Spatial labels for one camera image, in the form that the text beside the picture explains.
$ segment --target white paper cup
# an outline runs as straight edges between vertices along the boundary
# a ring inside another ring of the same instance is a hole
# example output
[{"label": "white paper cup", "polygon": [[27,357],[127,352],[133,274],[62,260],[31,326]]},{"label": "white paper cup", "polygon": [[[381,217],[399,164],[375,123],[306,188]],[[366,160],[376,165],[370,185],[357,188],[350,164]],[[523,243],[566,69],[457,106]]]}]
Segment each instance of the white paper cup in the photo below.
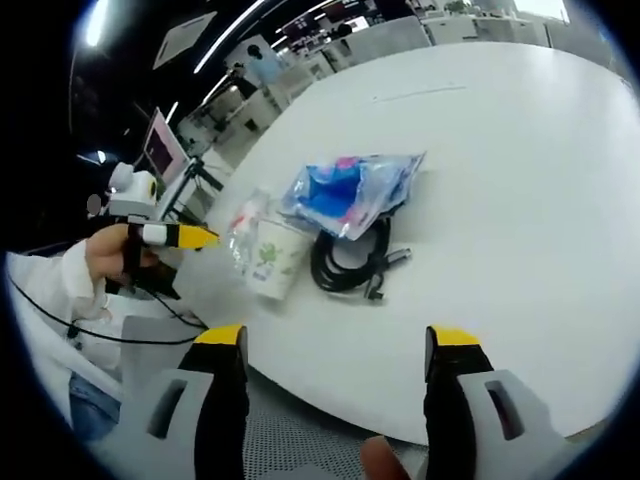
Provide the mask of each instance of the white paper cup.
[{"label": "white paper cup", "polygon": [[300,268],[312,238],[273,220],[261,220],[247,271],[247,284],[256,293],[283,300]]}]

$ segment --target monitor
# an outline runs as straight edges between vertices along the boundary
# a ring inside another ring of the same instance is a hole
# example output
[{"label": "monitor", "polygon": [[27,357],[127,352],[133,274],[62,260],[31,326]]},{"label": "monitor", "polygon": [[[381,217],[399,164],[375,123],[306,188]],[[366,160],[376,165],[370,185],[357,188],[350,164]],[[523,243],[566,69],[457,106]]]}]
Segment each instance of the monitor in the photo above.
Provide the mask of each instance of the monitor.
[{"label": "monitor", "polygon": [[189,157],[157,108],[147,132],[143,153],[165,185],[170,184],[189,163]]}]

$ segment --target white round table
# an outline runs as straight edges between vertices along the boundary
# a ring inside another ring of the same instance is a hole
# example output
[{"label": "white round table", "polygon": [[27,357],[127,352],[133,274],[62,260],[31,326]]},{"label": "white round table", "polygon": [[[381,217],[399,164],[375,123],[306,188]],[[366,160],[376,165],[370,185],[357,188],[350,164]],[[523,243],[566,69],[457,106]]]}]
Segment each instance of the white round table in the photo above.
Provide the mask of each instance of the white round table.
[{"label": "white round table", "polygon": [[425,444],[425,327],[458,326],[560,433],[602,420],[639,354],[639,144],[620,77],[547,48],[426,48],[312,85],[239,166],[210,226],[226,230],[256,186],[283,193],[304,164],[426,150],[392,231],[414,256],[388,274],[384,306],[331,299],[305,266],[282,305],[248,320],[251,364],[336,417]]}]

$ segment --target ceiling light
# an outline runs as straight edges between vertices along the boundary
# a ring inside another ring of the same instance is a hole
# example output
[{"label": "ceiling light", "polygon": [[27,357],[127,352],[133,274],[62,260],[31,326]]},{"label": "ceiling light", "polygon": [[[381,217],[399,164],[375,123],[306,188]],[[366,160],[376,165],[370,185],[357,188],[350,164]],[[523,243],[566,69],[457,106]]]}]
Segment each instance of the ceiling light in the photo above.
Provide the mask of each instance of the ceiling light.
[{"label": "ceiling light", "polygon": [[319,8],[324,7],[325,5],[329,5],[330,3],[335,2],[336,0],[326,0],[325,2],[319,3],[318,5],[316,5],[315,7],[310,8],[309,10],[307,10],[307,13],[311,13],[311,12],[315,12],[316,10],[318,10]]},{"label": "ceiling light", "polygon": [[204,100],[202,101],[202,103],[200,104],[200,106],[202,107],[203,105],[206,105],[207,102],[209,101],[209,99],[211,98],[211,96],[215,93],[215,91],[220,88],[220,85],[222,85],[224,83],[224,81],[229,78],[228,74],[225,74],[224,77],[222,77],[218,83],[215,84],[215,86],[211,89],[211,91],[209,93],[207,93],[207,96],[204,97]]},{"label": "ceiling light", "polygon": [[100,43],[100,37],[102,36],[102,30],[104,29],[104,23],[107,18],[107,6],[109,0],[98,0],[91,16],[89,17],[89,25],[87,26],[86,42],[90,47],[95,47]]},{"label": "ceiling light", "polygon": [[229,27],[227,27],[227,29],[224,32],[222,32],[222,34],[213,43],[213,45],[211,45],[211,48],[209,49],[209,51],[207,51],[207,53],[204,54],[204,57],[202,57],[202,60],[200,60],[200,62],[198,63],[198,66],[193,71],[193,73],[198,73],[200,70],[202,70],[202,67],[204,67],[205,63],[207,63],[207,61],[211,58],[211,55],[213,55],[213,52],[215,52],[218,49],[218,47],[220,47],[220,45],[222,45],[222,42],[224,42],[225,39],[229,35],[231,35],[233,33],[233,31],[236,28],[238,28],[238,26],[242,22],[244,22],[245,18],[247,18],[249,15],[251,15],[264,2],[265,2],[265,0],[257,0],[257,2],[255,2],[253,5],[251,5],[249,8],[247,8],[242,14],[240,14],[240,16],[238,18],[236,18],[234,20],[234,22],[231,25],[229,25]]},{"label": "ceiling light", "polygon": [[284,36],[284,37],[282,37],[280,40],[277,40],[275,43],[272,43],[272,44],[271,44],[271,48],[275,48],[275,47],[277,47],[277,46],[278,46],[278,45],[280,45],[282,42],[284,42],[287,38],[289,38],[289,37],[287,37],[287,36],[285,35],[285,36]]},{"label": "ceiling light", "polygon": [[176,112],[176,108],[178,108],[178,102],[175,102],[173,104],[173,107],[171,107],[171,110],[169,110],[169,115],[167,115],[167,123],[171,121],[171,117],[173,117],[173,114]]}]

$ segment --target black cable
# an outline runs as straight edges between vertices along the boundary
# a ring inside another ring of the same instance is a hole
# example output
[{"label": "black cable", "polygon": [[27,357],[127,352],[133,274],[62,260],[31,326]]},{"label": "black cable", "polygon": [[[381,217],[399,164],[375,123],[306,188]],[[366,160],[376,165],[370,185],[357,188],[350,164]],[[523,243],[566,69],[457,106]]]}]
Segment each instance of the black cable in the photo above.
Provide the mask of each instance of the black cable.
[{"label": "black cable", "polygon": [[391,220],[378,219],[371,225],[370,230],[375,232],[376,241],[366,263],[358,268],[339,265],[333,256],[335,238],[324,231],[320,232],[311,250],[311,276],[322,290],[353,290],[369,282],[376,274],[381,275],[388,268],[385,257],[391,236]]},{"label": "black cable", "polygon": [[82,333],[86,333],[87,335],[91,335],[92,337],[96,337],[96,338],[101,338],[103,340],[110,340],[112,342],[117,342],[117,343],[129,343],[129,344],[135,344],[135,345],[182,345],[185,343],[190,343],[193,342],[196,337],[192,337],[192,338],[185,338],[184,340],[167,340],[167,341],[154,341],[154,340],[128,340],[126,338],[117,338],[117,337],[110,337],[108,335],[101,335],[99,333],[95,333],[95,332],[91,332],[90,330],[85,330],[84,328],[80,328],[77,325],[74,325],[70,322],[66,322],[64,320],[62,320],[61,318],[56,317],[55,315],[50,314],[49,312],[47,312],[44,308],[42,308],[40,305],[38,305],[35,300],[33,300],[29,295],[27,295],[24,290],[22,290],[17,284],[16,282],[13,281],[13,278],[9,278],[9,280],[11,281],[11,283],[13,283],[13,286],[16,287],[16,289],[22,294],[22,296],[24,298],[26,298],[29,303],[31,305],[33,305],[38,311],[40,311],[41,313],[45,314],[47,317],[49,317],[51,320],[58,322],[62,325],[65,325],[66,327],[70,328],[71,330],[73,330],[74,332],[82,332]]},{"label": "black cable", "polygon": [[204,323],[200,322],[200,323],[191,323],[188,322],[182,315],[180,315],[179,313],[177,313],[175,310],[173,310],[169,305],[167,305],[167,302],[165,302],[164,300],[162,300],[162,298],[160,298],[159,295],[156,295],[155,292],[152,292],[151,290],[147,290],[145,288],[142,288],[142,290],[144,290],[145,292],[147,292],[149,295],[151,295],[153,298],[155,298],[156,300],[158,300],[158,302],[160,302],[162,305],[164,305],[164,308],[166,308],[167,310],[169,310],[174,317],[176,317],[178,320],[180,320],[182,323],[184,323],[185,325],[188,325],[190,327],[195,327],[195,328],[201,328],[202,330],[206,330],[207,327]]}]

